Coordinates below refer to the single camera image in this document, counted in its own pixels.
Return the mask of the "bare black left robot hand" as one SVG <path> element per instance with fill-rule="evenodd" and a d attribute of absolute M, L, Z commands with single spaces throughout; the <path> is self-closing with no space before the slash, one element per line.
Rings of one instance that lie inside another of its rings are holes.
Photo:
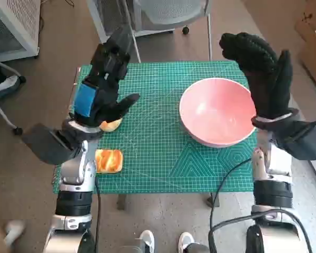
<path fill-rule="evenodd" d="M 119 82 L 126 77 L 132 49 L 132 31 L 128 25 L 117 28 L 106 42 L 97 46 L 91 70 L 76 91 L 71 119 L 94 128 L 128 113 L 140 98 L 138 93 L 132 93 L 118 100 Z"/>

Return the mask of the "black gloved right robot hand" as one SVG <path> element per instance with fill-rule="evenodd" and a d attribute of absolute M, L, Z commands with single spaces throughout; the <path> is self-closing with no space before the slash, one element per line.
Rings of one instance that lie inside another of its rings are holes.
<path fill-rule="evenodd" d="M 275 119 L 292 112 L 293 67 L 288 50 L 277 56 L 264 39 L 245 32 L 224 33 L 219 45 L 224 58 L 235 61 L 244 73 L 257 116 Z"/>

